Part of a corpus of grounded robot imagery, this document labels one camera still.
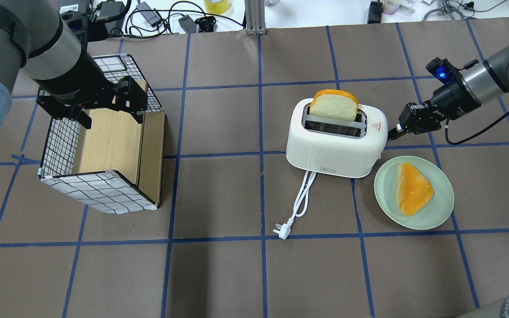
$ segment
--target toaster slot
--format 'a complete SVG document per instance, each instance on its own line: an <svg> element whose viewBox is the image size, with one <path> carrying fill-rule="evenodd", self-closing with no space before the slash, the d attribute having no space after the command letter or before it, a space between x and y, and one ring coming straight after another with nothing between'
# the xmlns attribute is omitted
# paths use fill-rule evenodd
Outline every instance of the toaster slot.
<svg viewBox="0 0 509 318"><path fill-rule="evenodd" d="M309 114L309 105L305 106L302 126L314 133L325 133L359 139L366 135L366 114L362 110L357 111L355 121L344 121L342 119L319 117Z"/></svg>

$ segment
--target white bottle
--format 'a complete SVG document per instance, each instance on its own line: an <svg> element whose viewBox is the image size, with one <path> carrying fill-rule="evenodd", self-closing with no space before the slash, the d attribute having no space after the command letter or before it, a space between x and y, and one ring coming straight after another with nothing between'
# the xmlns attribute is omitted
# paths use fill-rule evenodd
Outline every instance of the white bottle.
<svg viewBox="0 0 509 318"><path fill-rule="evenodd" d="M384 0L384 4L382 5L382 12L386 14L394 14L400 7L402 0Z"/></svg>

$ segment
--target white power cord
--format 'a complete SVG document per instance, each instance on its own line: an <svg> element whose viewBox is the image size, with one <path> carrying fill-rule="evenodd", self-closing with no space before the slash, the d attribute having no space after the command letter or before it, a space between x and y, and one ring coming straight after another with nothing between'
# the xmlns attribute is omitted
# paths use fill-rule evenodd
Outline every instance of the white power cord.
<svg viewBox="0 0 509 318"><path fill-rule="evenodd" d="M290 234L293 220L297 217L305 215L305 211L308 209L309 187L311 187L311 184L315 180L316 175L317 173L315 172L310 173L310 171L305 171L304 181L301 183L300 191L297 193L296 200L293 203L292 216L288 219L288 222L282 225L277 223L276 229L272 230L272 232L278 234L279 238L286 239ZM297 211L300 209L301 202L304 200L305 200L304 209L301 211L301 213L297 213Z"/></svg>

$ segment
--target round plate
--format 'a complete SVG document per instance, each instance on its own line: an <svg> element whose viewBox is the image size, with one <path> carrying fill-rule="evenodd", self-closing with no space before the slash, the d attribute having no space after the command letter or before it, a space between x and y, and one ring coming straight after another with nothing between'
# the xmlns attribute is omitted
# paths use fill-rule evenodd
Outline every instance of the round plate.
<svg viewBox="0 0 509 318"><path fill-rule="evenodd" d="M402 214L396 200L398 165L404 162L416 167L429 180L434 192L431 201L412 216ZM430 161L412 155L390 159L378 169L374 177L374 195L382 211L390 219L414 230L428 230L442 225L451 215L455 204L453 187L445 173Z"/></svg>

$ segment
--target bread slice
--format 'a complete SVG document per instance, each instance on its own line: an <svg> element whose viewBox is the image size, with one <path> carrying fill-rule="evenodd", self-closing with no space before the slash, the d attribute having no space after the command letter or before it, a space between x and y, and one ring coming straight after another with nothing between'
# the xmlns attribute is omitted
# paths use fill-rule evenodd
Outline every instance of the bread slice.
<svg viewBox="0 0 509 318"><path fill-rule="evenodd" d="M316 93L309 114L319 117L355 121L359 101L353 94L337 89L324 89Z"/></svg>
<svg viewBox="0 0 509 318"><path fill-rule="evenodd" d="M398 165L398 207L402 214L412 216L420 211L433 197L433 187L410 163Z"/></svg>

